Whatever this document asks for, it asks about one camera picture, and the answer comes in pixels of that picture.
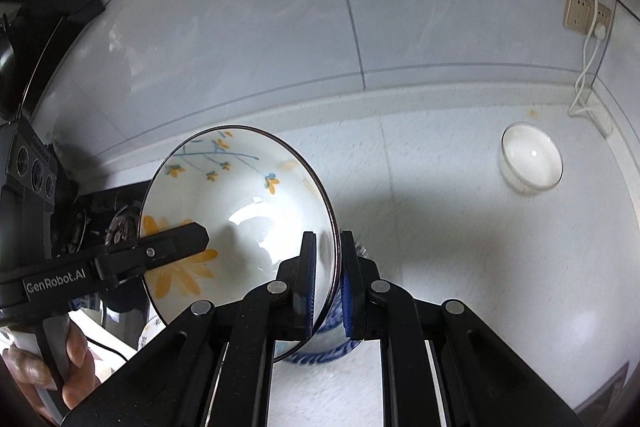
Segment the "black gas stove top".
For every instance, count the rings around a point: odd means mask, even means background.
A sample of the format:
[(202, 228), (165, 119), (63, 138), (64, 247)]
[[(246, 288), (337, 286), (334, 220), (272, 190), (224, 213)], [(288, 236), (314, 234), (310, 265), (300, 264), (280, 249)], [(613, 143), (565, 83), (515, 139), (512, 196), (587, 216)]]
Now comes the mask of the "black gas stove top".
[(135, 239), (150, 181), (78, 194), (72, 186), (56, 196), (51, 217), (52, 257), (67, 257), (98, 246)]

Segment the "black range hood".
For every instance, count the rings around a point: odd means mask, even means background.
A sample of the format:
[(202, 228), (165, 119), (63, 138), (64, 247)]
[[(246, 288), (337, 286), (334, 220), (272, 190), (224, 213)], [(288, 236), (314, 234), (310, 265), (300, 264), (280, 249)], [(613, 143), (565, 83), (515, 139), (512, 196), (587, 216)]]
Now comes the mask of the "black range hood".
[(101, 0), (1, 0), (1, 118), (32, 115)]

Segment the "small white gold-rim bowl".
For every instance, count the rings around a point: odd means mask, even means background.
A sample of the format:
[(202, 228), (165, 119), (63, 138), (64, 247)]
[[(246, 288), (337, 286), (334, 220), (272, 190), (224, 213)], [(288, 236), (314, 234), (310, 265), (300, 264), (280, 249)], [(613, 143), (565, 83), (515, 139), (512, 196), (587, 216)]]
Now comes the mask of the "small white gold-rim bowl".
[(564, 173), (563, 157), (551, 136), (525, 122), (514, 122), (502, 132), (498, 165), (508, 187), (526, 196), (553, 190)]

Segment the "beige wall socket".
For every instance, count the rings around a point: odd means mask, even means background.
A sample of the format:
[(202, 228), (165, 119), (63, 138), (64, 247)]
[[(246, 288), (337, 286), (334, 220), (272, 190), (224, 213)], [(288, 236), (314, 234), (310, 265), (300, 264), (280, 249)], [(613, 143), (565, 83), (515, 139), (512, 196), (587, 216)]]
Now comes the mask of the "beige wall socket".
[(593, 14), (597, 14), (596, 26), (602, 26), (605, 32), (611, 27), (612, 11), (606, 5), (594, 0), (566, 0), (563, 26), (566, 29), (577, 31), (581, 35), (587, 35)]

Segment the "blue white patterned bowl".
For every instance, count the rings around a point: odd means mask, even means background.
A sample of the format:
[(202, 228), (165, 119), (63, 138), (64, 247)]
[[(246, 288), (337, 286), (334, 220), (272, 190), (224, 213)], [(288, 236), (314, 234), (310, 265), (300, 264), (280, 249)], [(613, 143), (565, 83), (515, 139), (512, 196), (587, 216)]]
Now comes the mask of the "blue white patterned bowl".
[(320, 313), (328, 303), (334, 275), (335, 247), (329, 239), (319, 239), (316, 289), (314, 290), (314, 324), (318, 329), (303, 345), (293, 351), (295, 341), (277, 341), (274, 348), (274, 359), (299, 365), (314, 365), (336, 361), (348, 355), (358, 345), (358, 341), (350, 340), (344, 327), (341, 283), (337, 283), (335, 295), (322, 322)]

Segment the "white flower painted bowl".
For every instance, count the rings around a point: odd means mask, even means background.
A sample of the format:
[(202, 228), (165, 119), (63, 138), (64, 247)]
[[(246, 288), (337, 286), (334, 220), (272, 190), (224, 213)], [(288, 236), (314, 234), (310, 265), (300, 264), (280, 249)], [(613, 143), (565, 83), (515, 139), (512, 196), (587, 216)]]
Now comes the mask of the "white flower painted bowl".
[(192, 222), (206, 228), (204, 251), (144, 277), (160, 321), (169, 324), (198, 300), (216, 306), (241, 300), (273, 281), (311, 232), (317, 239), (312, 327), (320, 329), (340, 285), (340, 233), (326, 189), (294, 147), (232, 124), (185, 139), (153, 176), (139, 233)]

